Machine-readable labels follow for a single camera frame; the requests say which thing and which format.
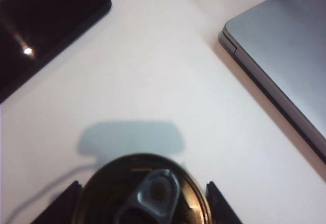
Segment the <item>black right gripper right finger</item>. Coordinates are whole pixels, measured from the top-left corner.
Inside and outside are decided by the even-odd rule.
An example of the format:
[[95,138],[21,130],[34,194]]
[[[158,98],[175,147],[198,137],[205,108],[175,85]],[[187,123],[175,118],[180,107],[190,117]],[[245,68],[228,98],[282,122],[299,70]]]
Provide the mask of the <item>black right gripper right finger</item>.
[[237,214],[233,211],[214,182],[206,184],[206,199],[210,207],[212,223],[242,224]]

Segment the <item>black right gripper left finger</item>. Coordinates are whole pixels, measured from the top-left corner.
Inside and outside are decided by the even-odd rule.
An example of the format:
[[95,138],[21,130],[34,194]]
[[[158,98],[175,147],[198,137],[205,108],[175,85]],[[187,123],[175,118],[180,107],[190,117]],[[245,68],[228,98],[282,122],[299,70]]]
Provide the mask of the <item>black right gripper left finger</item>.
[[82,185],[74,181],[32,223],[72,223],[81,191]]

